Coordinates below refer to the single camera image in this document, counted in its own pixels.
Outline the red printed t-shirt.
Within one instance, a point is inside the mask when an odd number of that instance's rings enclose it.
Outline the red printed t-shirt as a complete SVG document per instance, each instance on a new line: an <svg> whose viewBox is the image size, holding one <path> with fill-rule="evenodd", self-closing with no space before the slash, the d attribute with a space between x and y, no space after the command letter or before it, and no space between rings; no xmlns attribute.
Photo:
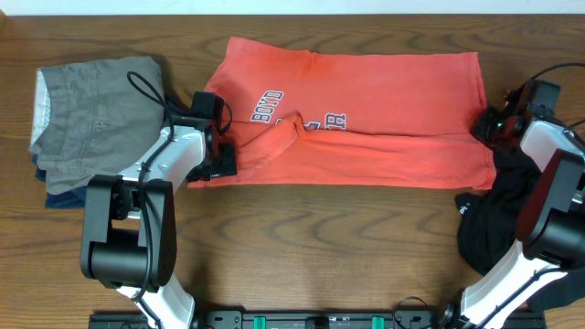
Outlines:
<svg viewBox="0 0 585 329"><path fill-rule="evenodd" d="M495 181L493 153L471 134L486 107L474 52L330 55L233 37L207 90L231 108L237 162L213 186Z"/></svg>

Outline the black garment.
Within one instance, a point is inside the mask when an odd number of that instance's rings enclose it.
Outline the black garment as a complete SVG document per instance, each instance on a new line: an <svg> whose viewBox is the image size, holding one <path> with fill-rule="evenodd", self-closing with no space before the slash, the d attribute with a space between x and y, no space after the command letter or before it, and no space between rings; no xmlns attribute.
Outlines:
<svg viewBox="0 0 585 329"><path fill-rule="evenodd" d="M466 263L487 274L516 240L517 218L541 176L534 161L520 149L494 152L496 177L492 189L479 196L463 193L454 202L461 215L458 250Z"/></svg>

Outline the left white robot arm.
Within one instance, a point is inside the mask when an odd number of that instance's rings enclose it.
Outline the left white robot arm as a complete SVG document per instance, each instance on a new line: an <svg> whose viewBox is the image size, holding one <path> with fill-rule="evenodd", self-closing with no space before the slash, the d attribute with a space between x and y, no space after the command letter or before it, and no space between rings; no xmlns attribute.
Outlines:
<svg viewBox="0 0 585 329"><path fill-rule="evenodd" d="M174 274L175 193L185 182L237 173L234 146L223 141L229 109L218 95L195 94L186 114L134 164L88 183L80 266L83 275L131 299L138 313L93 314L91 328L201 328L197 301Z"/></svg>

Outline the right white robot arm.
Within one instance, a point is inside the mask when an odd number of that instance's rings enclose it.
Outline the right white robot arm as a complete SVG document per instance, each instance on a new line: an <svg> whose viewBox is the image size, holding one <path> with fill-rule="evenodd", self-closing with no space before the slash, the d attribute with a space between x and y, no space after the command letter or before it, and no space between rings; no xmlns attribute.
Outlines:
<svg viewBox="0 0 585 329"><path fill-rule="evenodd" d="M555 117L556 84L532 78L487 108L471 134L493 153L496 179L484 196L455 198L460 254L482 274L434 318L437 328L543 328L517 315L525 301L556 301L584 284L584 142Z"/></svg>

